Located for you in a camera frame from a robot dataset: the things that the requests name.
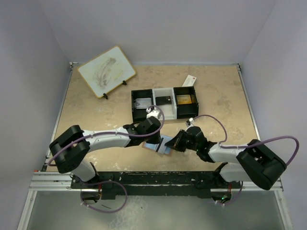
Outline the white card with portrait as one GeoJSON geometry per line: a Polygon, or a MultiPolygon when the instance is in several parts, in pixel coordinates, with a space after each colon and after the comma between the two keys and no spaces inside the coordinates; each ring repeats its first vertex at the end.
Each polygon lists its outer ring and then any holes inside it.
{"type": "Polygon", "coordinates": [[[146,109],[152,105],[152,100],[151,98],[137,98],[135,99],[134,105],[136,109],[146,109]]]}

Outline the black card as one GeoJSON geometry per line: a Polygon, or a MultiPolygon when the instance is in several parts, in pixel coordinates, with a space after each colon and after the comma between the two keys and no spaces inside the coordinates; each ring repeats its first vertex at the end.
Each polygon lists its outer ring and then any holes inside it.
{"type": "Polygon", "coordinates": [[[155,98],[157,106],[172,104],[171,96],[159,96],[155,98]]]}

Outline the white card with grey stripe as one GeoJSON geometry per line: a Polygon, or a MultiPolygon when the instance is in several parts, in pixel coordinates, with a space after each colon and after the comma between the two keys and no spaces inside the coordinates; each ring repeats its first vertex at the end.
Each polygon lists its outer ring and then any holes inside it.
{"type": "Polygon", "coordinates": [[[165,144],[169,142],[172,138],[169,136],[162,135],[160,143],[156,146],[155,152],[164,155],[170,155],[171,149],[167,147],[165,144]]]}

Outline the pink leather card holder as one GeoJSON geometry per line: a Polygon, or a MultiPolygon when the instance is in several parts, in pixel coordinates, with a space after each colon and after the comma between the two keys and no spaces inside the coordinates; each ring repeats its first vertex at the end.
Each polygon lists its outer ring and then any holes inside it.
{"type": "Polygon", "coordinates": [[[145,148],[145,149],[147,149],[147,150],[151,150],[151,151],[154,151],[154,152],[155,152],[155,148],[156,148],[157,145],[158,145],[158,144],[150,144],[150,143],[144,142],[143,145],[142,145],[142,147],[145,148]]]}

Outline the gold card from holder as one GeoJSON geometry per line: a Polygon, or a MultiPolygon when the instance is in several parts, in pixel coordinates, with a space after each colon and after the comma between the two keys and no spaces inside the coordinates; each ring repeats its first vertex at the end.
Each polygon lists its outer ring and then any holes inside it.
{"type": "Polygon", "coordinates": [[[191,104],[191,103],[192,103],[191,95],[177,95],[177,104],[178,105],[191,104]]]}

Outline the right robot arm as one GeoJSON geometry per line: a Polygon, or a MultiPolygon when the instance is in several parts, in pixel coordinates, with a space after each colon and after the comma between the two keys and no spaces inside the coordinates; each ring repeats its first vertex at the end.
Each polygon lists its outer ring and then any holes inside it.
{"type": "Polygon", "coordinates": [[[181,130],[165,146],[179,151],[193,150],[204,162],[221,165],[216,169],[213,182],[217,187],[225,187],[230,182],[253,182],[263,190],[270,190],[286,170],[286,163],[265,145],[251,147],[260,141],[253,139],[244,148],[222,148],[211,142],[198,126],[181,130]]]}

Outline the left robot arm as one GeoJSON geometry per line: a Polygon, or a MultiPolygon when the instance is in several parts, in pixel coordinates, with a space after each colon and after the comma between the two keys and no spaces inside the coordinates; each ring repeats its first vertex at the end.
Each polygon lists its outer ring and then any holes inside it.
{"type": "Polygon", "coordinates": [[[159,143],[160,129],[164,121],[151,116],[134,124],[107,131],[82,130],[79,125],[71,126],[49,145],[52,158],[59,173],[72,173],[88,188],[97,186],[99,177],[94,165],[87,160],[87,153],[107,148],[127,148],[142,142],[159,143]]]}

